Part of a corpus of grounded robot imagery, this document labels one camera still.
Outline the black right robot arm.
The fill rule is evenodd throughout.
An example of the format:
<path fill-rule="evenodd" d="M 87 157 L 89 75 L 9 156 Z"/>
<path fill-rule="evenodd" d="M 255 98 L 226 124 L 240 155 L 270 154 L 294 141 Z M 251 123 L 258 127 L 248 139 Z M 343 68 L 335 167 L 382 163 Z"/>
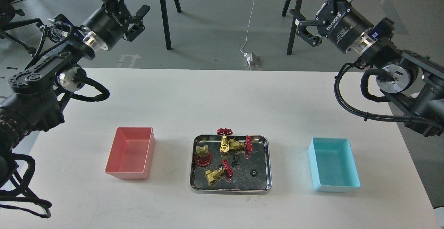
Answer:
<path fill-rule="evenodd" d="M 342 108 L 365 120 L 402 122 L 425 137 L 443 133 L 443 67 L 427 57 L 398 49 L 391 38 L 394 23 L 382 19 L 376 26 L 347 0 L 326 2 L 315 20 L 307 20 L 296 9 L 296 34 L 311 46 L 329 39 L 341 52 L 355 51 L 359 57 L 346 63 L 335 77 L 334 94 Z M 363 70 L 360 91 L 373 102 L 391 102 L 401 116 L 365 112 L 352 107 L 340 92 L 340 81 L 351 68 Z"/>

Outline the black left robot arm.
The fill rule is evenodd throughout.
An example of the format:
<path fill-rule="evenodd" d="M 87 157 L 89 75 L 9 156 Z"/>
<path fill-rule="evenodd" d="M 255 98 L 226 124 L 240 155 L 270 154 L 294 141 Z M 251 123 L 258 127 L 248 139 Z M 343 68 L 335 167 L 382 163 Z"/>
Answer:
<path fill-rule="evenodd" d="M 64 123 L 62 112 L 71 99 L 100 102 L 109 98 L 109 90 L 87 77 L 78 62 L 94 59 L 99 49 L 112 49 L 121 38 L 133 41 L 144 31 L 143 18 L 149 10 L 143 5 L 131 15 L 123 0 L 103 0 L 102 7 L 81 25 L 82 38 L 74 35 L 77 28 L 62 15 L 51 20 L 47 28 L 62 40 L 42 53 L 48 55 L 45 60 L 38 55 L 36 63 L 9 79 L 12 95 L 1 102 L 1 186 L 8 182 L 13 185 L 10 190 L 1 190 L 2 202 L 32 203 L 43 213 L 22 210 L 51 217 L 52 204 L 29 188 L 35 160 L 12 150 L 31 132 L 48 131 Z"/>

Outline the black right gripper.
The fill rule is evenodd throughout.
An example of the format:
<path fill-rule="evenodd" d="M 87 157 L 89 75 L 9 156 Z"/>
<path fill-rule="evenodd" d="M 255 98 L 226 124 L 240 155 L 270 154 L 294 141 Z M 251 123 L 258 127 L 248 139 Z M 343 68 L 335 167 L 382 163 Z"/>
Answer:
<path fill-rule="evenodd" d="M 317 27 L 320 36 L 314 36 L 308 26 L 317 26 L 317 20 L 307 20 L 297 9 L 290 9 L 297 26 L 296 35 L 312 47 L 322 43 L 322 37 L 329 39 L 341 52 L 347 50 L 362 33 L 373 28 L 373 24 L 360 12 L 357 12 L 347 0 L 338 0 L 334 3 L 323 3 L 316 17 L 321 22 Z"/>

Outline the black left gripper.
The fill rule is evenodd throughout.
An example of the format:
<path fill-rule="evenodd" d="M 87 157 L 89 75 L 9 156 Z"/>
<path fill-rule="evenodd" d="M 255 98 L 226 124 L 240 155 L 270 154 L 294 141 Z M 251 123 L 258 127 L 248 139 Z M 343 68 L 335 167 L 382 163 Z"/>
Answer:
<path fill-rule="evenodd" d="M 124 0 L 102 0 L 102 3 L 82 24 L 85 33 L 82 42 L 93 51 L 111 50 L 122 38 L 132 42 L 145 30 L 143 18 L 150 6 L 142 5 L 132 16 Z"/>

